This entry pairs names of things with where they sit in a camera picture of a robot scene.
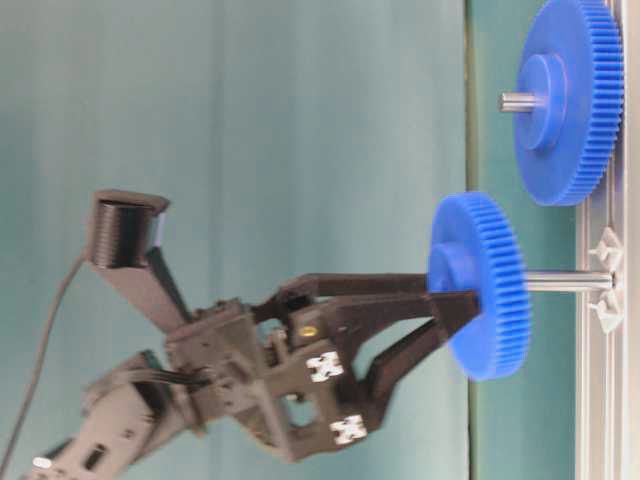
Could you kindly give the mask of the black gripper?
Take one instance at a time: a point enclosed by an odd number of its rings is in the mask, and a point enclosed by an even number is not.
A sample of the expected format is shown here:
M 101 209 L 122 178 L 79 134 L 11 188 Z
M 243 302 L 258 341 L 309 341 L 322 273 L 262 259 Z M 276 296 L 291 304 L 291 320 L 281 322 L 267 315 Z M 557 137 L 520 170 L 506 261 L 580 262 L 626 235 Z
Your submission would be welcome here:
M 396 384 L 480 313 L 471 291 L 426 288 L 425 273 L 311 273 L 259 305 L 168 318 L 169 363 L 186 380 L 172 390 L 180 413 L 193 430 L 231 417 L 292 462 L 361 441 L 382 426 Z M 366 341 L 420 318 L 356 378 Z

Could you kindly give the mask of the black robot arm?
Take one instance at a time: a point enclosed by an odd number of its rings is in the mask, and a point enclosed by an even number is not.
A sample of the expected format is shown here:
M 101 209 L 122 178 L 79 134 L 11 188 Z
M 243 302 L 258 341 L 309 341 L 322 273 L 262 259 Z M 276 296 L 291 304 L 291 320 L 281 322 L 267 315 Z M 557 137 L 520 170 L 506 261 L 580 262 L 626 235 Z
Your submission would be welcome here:
M 395 385 L 479 312 L 469 289 L 421 274 L 309 274 L 265 302 L 198 310 L 89 389 L 79 432 L 36 457 L 33 479 L 114 479 L 184 430 L 237 421 L 290 462 L 378 430 Z

